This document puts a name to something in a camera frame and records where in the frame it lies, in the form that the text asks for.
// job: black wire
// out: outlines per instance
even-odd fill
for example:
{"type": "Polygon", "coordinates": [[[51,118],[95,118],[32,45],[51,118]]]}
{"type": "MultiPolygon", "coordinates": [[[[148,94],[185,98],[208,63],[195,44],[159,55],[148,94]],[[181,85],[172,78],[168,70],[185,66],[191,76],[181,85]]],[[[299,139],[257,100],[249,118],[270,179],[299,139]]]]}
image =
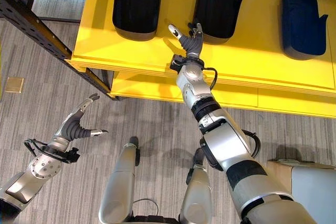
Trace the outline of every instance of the black wire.
{"type": "Polygon", "coordinates": [[[38,149],[39,152],[41,152],[41,153],[43,153],[43,154],[45,154],[45,155],[47,155],[47,156],[49,156],[49,157],[51,157],[51,158],[54,158],[54,159],[56,159],[56,160],[58,160],[58,161],[61,161],[61,162],[64,162],[64,163],[69,164],[69,162],[68,162],[65,158],[60,158],[60,157],[57,157],[57,156],[52,155],[52,154],[50,154],[50,153],[47,153],[47,152],[43,151],[40,147],[38,147],[38,145],[36,144],[36,143],[38,143],[38,144],[40,144],[40,145],[47,146],[46,143],[40,142],[40,141],[38,141],[38,140],[36,140],[36,139],[27,139],[27,140],[24,142],[24,144],[25,144],[25,146],[28,148],[28,150],[29,150],[30,152],[32,152],[31,150],[34,150],[34,149],[31,148],[30,145],[29,145],[29,147],[28,147],[28,144],[29,144],[29,143],[32,143],[32,144],[38,149]]]}
{"type": "Polygon", "coordinates": [[[147,199],[147,198],[138,199],[138,200],[134,201],[133,203],[137,203],[137,202],[142,201],[142,200],[148,200],[148,201],[153,202],[153,203],[156,205],[156,215],[159,214],[159,206],[158,206],[157,203],[156,203],[154,200],[152,200],[152,199],[147,199]]]}
{"type": "Polygon", "coordinates": [[[260,142],[260,139],[258,138],[257,134],[256,133],[252,133],[250,131],[246,131],[246,130],[242,130],[244,132],[245,135],[249,136],[249,137],[252,137],[254,139],[254,142],[255,142],[255,148],[254,148],[254,151],[253,153],[251,154],[251,156],[253,158],[255,158],[259,152],[260,152],[260,149],[261,149],[261,142],[260,142]]]}
{"type": "Polygon", "coordinates": [[[215,68],[204,68],[204,70],[210,70],[210,71],[214,71],[215,72],[215,78],[212,81],[211,85],[210,85],[210,90],[212,90],[214,88],[214,86],[216,85],[217,82],[217,77],[218,77],[218,72],[215,68]]]}

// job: yellow tabletop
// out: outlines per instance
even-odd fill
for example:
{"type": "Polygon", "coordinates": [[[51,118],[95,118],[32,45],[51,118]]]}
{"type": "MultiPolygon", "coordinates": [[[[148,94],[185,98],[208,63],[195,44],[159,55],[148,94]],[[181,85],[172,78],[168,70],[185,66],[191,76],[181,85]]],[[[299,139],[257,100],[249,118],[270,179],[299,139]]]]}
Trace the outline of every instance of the yellow tabletop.
{"type": "MultiPolygon", "coordinates": [[[[212,91],[221,106],[336,118],[334,97],[217,84],[212,91]]],[[[183,102],[172,78],[115,73],[111,96],[183,102]]]]}
{"type": "MultiPolygon", "coordinates": [[[[173,54],[184,54],[167,25],[187,33],[196,0],[161,0],[156,37],[138,42],[120,37],[112,23],[114,0],[87,0],[72,59],[79,71],[86,67],[174,77],[173,54]]],[[[203,47],[206,66],[218,71],[218,83],[297,91],[336,97],[336,0],[318,0],[319,12],[329,14],[327,51],[299,61],[285,56],[280,44],[281,0],[243,0],[235,34],[223,45],[203,47]]],[[[213,73],[206,72],[207,79],[213,73]]]]}

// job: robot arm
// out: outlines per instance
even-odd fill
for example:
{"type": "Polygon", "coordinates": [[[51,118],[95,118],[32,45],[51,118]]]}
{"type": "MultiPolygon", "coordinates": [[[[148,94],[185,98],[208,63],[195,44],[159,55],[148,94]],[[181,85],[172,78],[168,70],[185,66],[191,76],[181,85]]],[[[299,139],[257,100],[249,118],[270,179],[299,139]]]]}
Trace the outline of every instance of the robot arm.
{"type": "Polygon", "coordinates": [[[203,134],[200,144],[209,164],[226,174],[242,223],[315,223],[302,205],[251,157],[244,133],[213,97],[199,58],[201,25],[193,28],[191,38],[173,25],[169,25],[169,30],[186,50],[186,57],[174,55],[171,62],[171,69],[178,72],[176,83],[198,121],[203,134]]]}
{"type": "Polygon", "coordinates": [[[76,138],[99,136],[105,130],[86,130],[80,126],[80,119],[88,105],[99,99],[97,94],[91,95],[64,120],[49,144],[36,140],[27,140],[25,145],[35,158],[27,169],[11,178],[0,188],[0,223],[12,223],[37,195],[42,186],[57,175],[63,163],[74,163],[78,160],[78,149],[71,149],[71,142],[76,138]],[[36,155],[33,144],[41,154],[36,155]]]}

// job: black foam pad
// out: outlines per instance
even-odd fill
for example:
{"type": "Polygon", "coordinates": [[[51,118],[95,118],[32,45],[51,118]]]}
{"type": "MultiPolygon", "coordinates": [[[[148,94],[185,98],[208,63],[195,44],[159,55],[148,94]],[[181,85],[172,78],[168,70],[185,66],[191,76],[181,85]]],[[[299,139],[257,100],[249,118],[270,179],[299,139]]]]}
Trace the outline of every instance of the black foam pad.
{"type": "Polygon", "coordinates": [[[327,17],[319,17],[317,0],[282,0],[282,41],[285,52],[300,59],[303,59],[303,54],[324,54],[327,17]]]}
{"type": "Polygon", "coordinates": [[[242,0],[197,0],[194,22],[203,32],[217,38],[230,38],[236,27],[242,0]]]}
{"type": "Polygon", "coordinates": [[[161,0],[114,0],[113,24],[134,33],[156,31],[161,0]]]}

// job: black metal rack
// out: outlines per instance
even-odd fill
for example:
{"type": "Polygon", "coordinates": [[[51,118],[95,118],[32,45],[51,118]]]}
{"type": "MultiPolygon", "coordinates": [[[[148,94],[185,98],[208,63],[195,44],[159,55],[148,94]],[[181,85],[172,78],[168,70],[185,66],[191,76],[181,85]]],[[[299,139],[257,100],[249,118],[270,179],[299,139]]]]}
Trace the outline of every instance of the black metal rack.
{"type": "Polygon", "coordinates": [[[42,20],[57,22],[79,23],[79,20],[38,17],[31,10],[34,0],[0,0],[0,17],[6,18],[16,28],[43,47],[52,56],[76,72],[88,83],[107,95],[111,92],[108,73],[102,70],[103,80],[87,68],[86,72],[79,72],[66,59],[71,59],[71,50],[43,23],[42,20]]]}

